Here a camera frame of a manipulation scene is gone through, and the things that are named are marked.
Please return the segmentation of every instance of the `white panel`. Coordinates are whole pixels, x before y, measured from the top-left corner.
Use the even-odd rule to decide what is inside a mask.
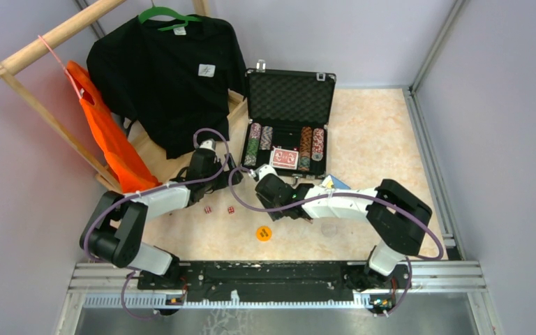
[[[176,182],[169,181],[167,184],[176,184]],[[163,191],[155,192],[142,198],[136,198],[132,201],[147,205],[147,218],[145,221],[150,221],[157,216],[186,208],[189,200],[190,190],[186,186],[178,186],[166,188]]]
[[[0,0],[0,60],[77,12],[69,0]],[[57,48],[84,63],[90,30]],[[77,97],[52,56],[18,79],[98,152]],[[103,193],[94,170],[0,80],[0,334],[53,334],[79,236]]]
[[[313,198],[319,195],[331,195],[336,193],[359,193],[375,197],[377,191],[374,188],[364,190],[332,190],[324,187],[313,187],[307,191],[305,199]],[[331,198],[314,200],[303,204],[303,210],[311,218],[348,218],[352,220],[368,223],[366,219],[366,208],[373,204],[373,201],[363,198],[332,196]]]
[[[418,96],[504,334],[536,334],[536,1],[471,1]]]
[[[141,242],[139,252],[128,266],[162,276],[168,271],[171,263],[172,256],[169,253]]]
[[[209,1],[229,21],[247,66],[328,71],[340,87],[412,84],[448,0]]]

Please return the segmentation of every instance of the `black bracket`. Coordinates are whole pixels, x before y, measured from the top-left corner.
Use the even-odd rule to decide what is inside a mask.
[[[264,208],[277,208],[304,199],[308,190],[314,186],[313,184],[299,184],[296,188],[293,188],[279,176],[268,174],[255,186],[255,196],[258,197]],[[301,206],[295,206],[284,211],[273,211],[268,214],[273,221],[284,216],[292,219],[311,219]]]
[[[377,198],[391,202],[418,218],[426,226],[431,220],[432,210],[416,195],[393,179],[383,179],[377,188]],[[391,212],[386,206],[374,202],[366,207],[366,218],[381,239],[390,248],[404,255],[418,255],[425,232],[409,218]]]
[[[79,240],[81,248],[83,248],[83,241],[91,223],[108,207],[122,198],[124,198],[122,194],[114,191],[104,193],[81,234]],[[127,267],[138,254],[144,221],[147,218],[147,208],[147,205],[140,202],[128,201],[123,203],[120,208],[111,211],[96,225],[89,236],[87,243],[89,252],[117,267]],[[116,229],[110,225],[112,220],[122,220],[122,224]]]

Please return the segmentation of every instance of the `aluminum frame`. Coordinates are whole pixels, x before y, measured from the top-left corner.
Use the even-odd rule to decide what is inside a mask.
[[[414,78],[414,82],[412,85],[410,85],[410,90],[417,93],[418,89],[421,87],[422,82],[426,78],[426,76],[429,74],[430,69],[432,65],[434,64],[434,61],[437,59],[438,55],[440,54],[439,51],[442,49],[442,47],[445,45],[447,40],[449,39],[449,34],[451,33],[451,30],[453,29],[455,22],[459,18],[459,15],[463,12],[463,9],[466,7],[466,5],[469,3],[469,0],[454,0],[453,6],[451,7],[451,10],[449,11],[449,15],[447,16],[447,19],[445,20],[445,23],[442,25],[440,31],[438,32],[438,35],[435,38],[435,41],[433,42],[433,45],[431,49],[429,50],[429,53],[426,56],[426,59],[424,60],[424,63],[420,67],[420,70],[418,70],[418,74],[416,74],[416,78]]]
[[[353,265],[365,262],[351,262]],[[77,329],[79,316],[83,308],[121,308],[120,292],[126,282],[129,269],[119,269],[108,263],[77,263],[70,280],[57,335],[73,335]],[[479,310],[483,311],[487,292],[486,281],[478,261],[413,261],[412,288],[409,295],[431,293],[468,293],[477,298]],[[355,294],[354,301],[336,303],[324,301],[319,303],[247,303],[240,302],[232,295],[230,301],[202,301],[186,303],[181,308],[213,309],[213,308],[359,308],[368,306],[369,295],[388,294],[389,290],[365,290]],[[167,298],[181,296],[181,290],[148,290],[137,289],[137,279],[128,281],[126,289],[127,307],[131,309],[174,308],[164,304]],[[478,329],[484,329],[489,317],[483,313],[474,313]]]

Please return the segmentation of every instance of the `wooden frame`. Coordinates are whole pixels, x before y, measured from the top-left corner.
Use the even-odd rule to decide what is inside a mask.
[[[97,0],[94,4],[81,10],[59,26],[53,28],[43,34],[43,38],[52,47],[58,47],[60,44],[73,37],[81,30],[87,28],[97,19],[104,16],[114,8],[116,8],[125,0]],[[192,0],[195,12],[198,15],[210,16],[209,4],[207,0]],[[97,171],[96,180],[102,183],[104,187],[121,193],[120,183],[113,174],[110,173],[110,168],[103,165],[97,158],[90,153],[85,146],[55,117],[48,109],[40,103],[40,101],[19,81],[15,78],[21,70],[30,66],[33,62],[40,59],[48,53],[48,49],[44,44],[36,39],[29,43],[21,50],[0,61],[0,78],[13,91],[19,94],[26,103],[32,107],[46,121],[54,131],[56,131],[65,142],[67,142],[74,150],[76,150],[83,159],[85,159]],[[235,122],[237,118],[243,115],[247,109],[247,103],[243,101],[243,97],[235,92],[229,92],[229,107],[228,115],[229,122]],[[157,146],[143,132],[132,141],[133,146],[151,170],[151,173],[161,182],[167,181],[175,176],[179,168],[187,164],[190,160],[190,155],[186,154],[177,159],[165,159],[165,150]]]

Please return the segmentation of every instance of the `orange disc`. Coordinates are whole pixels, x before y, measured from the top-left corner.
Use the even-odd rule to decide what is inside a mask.
[[[272,230],[267,226],[263,225],[255,231],[255,236],[262,242],[266,242],[272,237]]]

